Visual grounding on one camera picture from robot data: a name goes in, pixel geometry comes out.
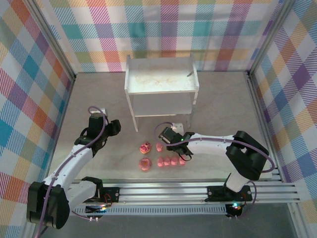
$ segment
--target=gray floor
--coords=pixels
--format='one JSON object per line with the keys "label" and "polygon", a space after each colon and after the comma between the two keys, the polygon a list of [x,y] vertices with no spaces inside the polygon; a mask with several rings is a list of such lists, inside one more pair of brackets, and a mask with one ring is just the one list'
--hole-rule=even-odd
{"label": "gray floor", "polygon": [[[125,73],[79,74],[66,111],[65,120],[54,153],[51,171],[69,154],[75,139],[88,126],[87,108],[105,107],[109,119],[119,119],[122,130],[109,138],[106,146],[78,174],[78,179],[92,176],[100,179],[226,179],[234,171],[225,155],[194,155],[185,166],[159,168],[160,155],[155,149],[147,157],[153,166],[147,173],[138,167],[143,155],[139,147],[145,141],[155,145],[153,130],[163,121],[182,122],[183,115],[174,117],[140,118],[139,132],[135,132],[124,93]],[[263,142],[256,114],[242,72],[199,72],[200,89],[194,107],[191,131],[202,135],[233,135],[244,130],[260,143]],[[261,178],[271,178],[271,173]]]}
{"label": "gray floor", "polygon": [[295,238],[286,204],[257,204],[244,218],[220,215],[107,216],[98,223],[71,216],[43,238]]}

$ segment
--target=white shelf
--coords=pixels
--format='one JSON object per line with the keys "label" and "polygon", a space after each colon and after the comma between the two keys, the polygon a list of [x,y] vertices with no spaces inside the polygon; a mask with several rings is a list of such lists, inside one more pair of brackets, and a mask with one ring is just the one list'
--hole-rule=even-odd
{"label": "white shelf", "polygon": [[125,87],[130,95],[196,92],[199,83],[194,64],[191,57],[131,59]]}
{"label": "white shelf", "polygon": [[191,114],[190,93],[133,95],[133,112],[135,117]]}

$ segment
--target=pink toy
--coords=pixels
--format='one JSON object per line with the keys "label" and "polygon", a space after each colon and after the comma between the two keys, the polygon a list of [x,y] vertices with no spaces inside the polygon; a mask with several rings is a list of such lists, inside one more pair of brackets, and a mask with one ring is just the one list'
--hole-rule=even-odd
{"label": "pink toy", "polygon": [[157,143],[157,151],[159,152],[163,151],[163,145],[161,143]]}
{"label": "pink toy", "polygon": [[164,159],[162,157],[158,158],[158,166],[163,167],[164,166]]}
{"label": "pink toy", "polygon": [[147,154],[150,152],[152,145],[149,142],[145,142],[140,146],[140,151],[142,154]]}
{"label": "pink toy", "polygon": [[139,167],[143,171],[147,171],[151,168],[152,162],[149,158],[142,158],[139,162]]}
{"label": "pink toy", "polygon": [[164,159],[164,165],[170,166],[170,158],[168,156],[166,156],[166,158]]}
{"label": "pink toy", "polygon": [[185,155],[182,155],[181,157],[179,157],[179,164],[180,164],[180,165],[185,165],[185,164],[186,164],[186,161],[183,160],[182,158],[186,159],[186,156],[185,156]]}
{"label": "pink toy", "polygon": [[172,157],[172,159],[170,160],[170,163],[171,163],[172,165],[177,165],[177,164],[178,164],[178,156],[174,155],[174,156]]}

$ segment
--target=plaid wallpaper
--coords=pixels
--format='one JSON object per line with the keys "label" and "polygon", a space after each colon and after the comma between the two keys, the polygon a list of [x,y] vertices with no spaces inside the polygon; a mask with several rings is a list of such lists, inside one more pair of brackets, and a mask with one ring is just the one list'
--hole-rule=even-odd
{"label": "plaid wallpaper", "polygon": [[125,70],[126,55],[190,53],[198,70],[247,70],[284,0],[37,2],[75,69],[114,72]]}
{"label": "plaid wallpaper", "polygon": [[25,224],[27,189],[42,180],[71,81],[22,0],[0,2],[0,238]]}
{"label": "plaid wallpaper", "polygon": [[317,234],[317,0],[298,0],[256,72],[258,94],[288,182]]}

